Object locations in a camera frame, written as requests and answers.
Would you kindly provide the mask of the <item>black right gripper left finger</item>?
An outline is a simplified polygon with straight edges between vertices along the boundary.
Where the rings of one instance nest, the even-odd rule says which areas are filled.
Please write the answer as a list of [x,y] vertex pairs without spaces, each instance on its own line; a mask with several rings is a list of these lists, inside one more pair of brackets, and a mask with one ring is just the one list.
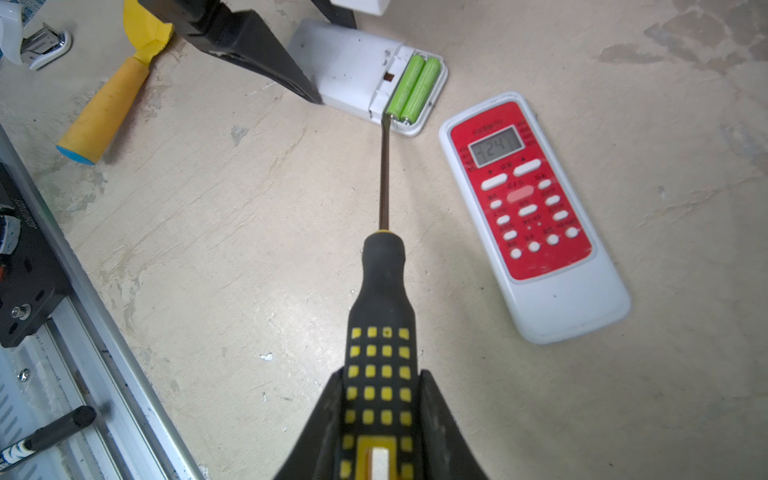
[[274,480],[330,480],[338,477],[336,447],[342,414],[342,379],[341,369],[330,376]]

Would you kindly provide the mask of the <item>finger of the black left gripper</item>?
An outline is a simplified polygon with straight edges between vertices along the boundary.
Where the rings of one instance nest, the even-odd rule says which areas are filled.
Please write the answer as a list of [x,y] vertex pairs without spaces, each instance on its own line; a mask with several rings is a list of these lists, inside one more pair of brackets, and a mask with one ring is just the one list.
[[322,102],[314,83],[253,10],[220,0],[140,0],[139,4],[198,50],[270,78],[304,100]]
[[330,0],[312,0],[312,3],[331,23],[351,29],[357,28],[352,10],[336,6]]

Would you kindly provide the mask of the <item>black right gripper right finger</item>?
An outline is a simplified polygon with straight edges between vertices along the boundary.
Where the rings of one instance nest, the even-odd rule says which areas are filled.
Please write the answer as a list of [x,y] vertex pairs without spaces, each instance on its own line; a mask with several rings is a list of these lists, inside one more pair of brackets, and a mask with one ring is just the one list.
[[426,369],[419,376],[419,422],[425,479],[489,479]]

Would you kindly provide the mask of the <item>black yellow screwdriver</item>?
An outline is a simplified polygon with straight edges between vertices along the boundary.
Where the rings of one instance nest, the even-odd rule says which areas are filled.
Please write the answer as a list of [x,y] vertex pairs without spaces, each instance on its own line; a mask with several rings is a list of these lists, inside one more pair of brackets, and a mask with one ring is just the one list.
[[362,285],[348,318],[340,479],[371,478],[379,452],[386,478],[419,475],[415,314],[404,284],[404,242],[389,228],[391,123],[391,115],[382,118],[378,228],[364,241]]

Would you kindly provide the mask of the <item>green battery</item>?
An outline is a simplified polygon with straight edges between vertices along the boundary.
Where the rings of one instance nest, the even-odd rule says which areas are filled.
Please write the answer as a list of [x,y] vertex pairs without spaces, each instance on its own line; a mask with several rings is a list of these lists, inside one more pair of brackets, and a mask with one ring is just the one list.
[[405,106],[425,64],[426,60],[421,55],[414,54],[411,56],[387,109],[387,114],[394,120],[400,121],[402,119]]
[[407,98],[400,114],[400,121],[415,124],[426,106],[427,100],[441,73],[442,64],[436,57],[414,55],[407,67]]

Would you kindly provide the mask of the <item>red white remote control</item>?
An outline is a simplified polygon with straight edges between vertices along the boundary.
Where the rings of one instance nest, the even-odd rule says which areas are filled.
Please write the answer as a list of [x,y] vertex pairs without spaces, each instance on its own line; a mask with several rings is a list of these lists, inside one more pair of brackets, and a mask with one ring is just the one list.
[[439,139],[524,339],[568,340],[629,314],[628,289],[519,93],[449,118]]

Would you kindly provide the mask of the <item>yellow toy shovel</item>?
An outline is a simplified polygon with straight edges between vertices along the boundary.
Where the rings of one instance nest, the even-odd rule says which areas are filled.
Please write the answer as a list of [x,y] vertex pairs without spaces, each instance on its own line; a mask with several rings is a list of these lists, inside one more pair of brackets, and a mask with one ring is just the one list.
[[114,140],[149,76],[152,61],[168,45],[173,26],[164,23],[137,0],[123,3],[123,27],[135,53],[84,107],[56,145],[75,162],[94,165]]

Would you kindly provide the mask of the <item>black marker pen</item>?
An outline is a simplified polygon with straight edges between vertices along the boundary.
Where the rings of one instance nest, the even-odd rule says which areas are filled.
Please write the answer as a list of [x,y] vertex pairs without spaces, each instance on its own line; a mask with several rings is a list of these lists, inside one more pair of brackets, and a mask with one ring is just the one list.
[[92,425],[96,418],[96,410],[83,405],[4,447],[1,450],[1,472],[15,468],[36,454],[58,445]]

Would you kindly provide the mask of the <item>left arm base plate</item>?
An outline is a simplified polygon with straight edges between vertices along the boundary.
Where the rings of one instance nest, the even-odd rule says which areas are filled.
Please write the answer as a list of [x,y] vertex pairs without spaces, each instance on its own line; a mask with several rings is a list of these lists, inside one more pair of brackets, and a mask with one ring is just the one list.
[[6,167],[1,168],[1,346],[14,348],[71,293],[69,279]]

